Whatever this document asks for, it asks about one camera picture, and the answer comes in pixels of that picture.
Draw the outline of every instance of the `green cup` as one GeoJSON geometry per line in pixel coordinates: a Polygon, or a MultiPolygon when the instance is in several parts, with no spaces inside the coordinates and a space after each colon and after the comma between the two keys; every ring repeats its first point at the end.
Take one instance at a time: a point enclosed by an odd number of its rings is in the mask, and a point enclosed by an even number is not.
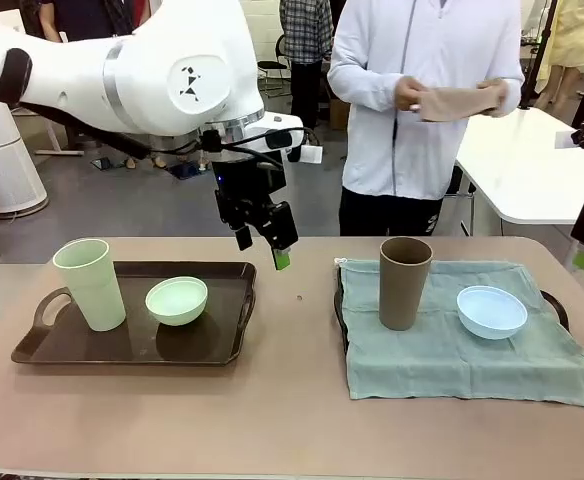
{"type": "Polygon", "coordinates": [[[52,263],[92,330],[106,332],[123,323],[125,307],[107,242],[75,240],[56,252],[52,263]]]}

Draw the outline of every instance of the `cup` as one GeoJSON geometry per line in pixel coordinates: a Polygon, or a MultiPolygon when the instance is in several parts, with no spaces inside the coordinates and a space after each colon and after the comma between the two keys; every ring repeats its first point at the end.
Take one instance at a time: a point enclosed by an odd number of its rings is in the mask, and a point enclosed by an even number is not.
{"type": "Polygon", "coordinates": [[[414,325],[433,255],[416,238],[391,238],[381,245],[379,318],[390,330],[414,325]]]}
{"type": "Polygon", "coordinates": [[[56,252],[52,263],[92,330],[106,332],[123,323],[125,307],[107,242],[75,240],[56,252]]]}

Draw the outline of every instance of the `mannequin leg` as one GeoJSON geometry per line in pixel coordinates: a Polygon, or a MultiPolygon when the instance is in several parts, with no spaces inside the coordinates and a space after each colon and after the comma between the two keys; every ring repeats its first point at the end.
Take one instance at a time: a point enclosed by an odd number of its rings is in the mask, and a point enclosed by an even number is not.
{"type": "Polygon", "coordinates": [[[563,67],[560,65],[552,65],[550,70],[550,78],[547,86],[541,92],[541,96],[536,101],[534,106],[540,110],[547,110],[548,105],[554,99],[554,96],[561,86],[561,77],[563,77],[563,67]]]}
{"type": "Polygon", "coordinates": [[[574,91],[580,76],[581,72],[578,68],[568,67],[565,69],[563,80],[561,80],[561,86],[559,87],[559,91],[556,94],[556,101],[554,102],[554,115],[561,115],[563,113],[565,103],[574,91]]]}

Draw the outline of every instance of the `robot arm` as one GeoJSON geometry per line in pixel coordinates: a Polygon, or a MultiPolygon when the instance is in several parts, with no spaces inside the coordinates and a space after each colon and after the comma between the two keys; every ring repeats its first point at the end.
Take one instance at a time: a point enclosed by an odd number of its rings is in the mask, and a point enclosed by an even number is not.
{"type": "Polygon", "coordinates": [[[289,205],[269,195],[285,186],[281,152],[301,145],[303,128],[296,117],[264,112],[239,0],[164,0],[132,35],[67,44],[0,26],[0,101],[85,127],[137,157],[147,147],[118,133],[201,135],[202,148],[215,152],[221,218],[240,248],[251,245],[253,225],[279,266],[298,239],[289,205]],[[225,148],[237,141],[245,143],[225,148]]]}

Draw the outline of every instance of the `beige table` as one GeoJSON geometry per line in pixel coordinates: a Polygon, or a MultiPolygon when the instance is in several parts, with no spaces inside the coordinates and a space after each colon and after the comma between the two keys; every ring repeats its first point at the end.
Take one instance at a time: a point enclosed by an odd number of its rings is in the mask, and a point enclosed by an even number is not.
{"type": "MultiPolygon", "coordinates": [[[[501,400],[351,401],[333,258],[381,239],[303,239],[277,273],[261,240],[113,239],[119,260],[247,260],[257,305],[225,369],[32,368],[10,361],[47,266],[0,321],[0,470],[65,476],[584,479],[584,408],[501,400]]],[[[562,301],[584,345],[584,292],[538,243],[434,238],[439,259],[513,260],[562,301]]]]}

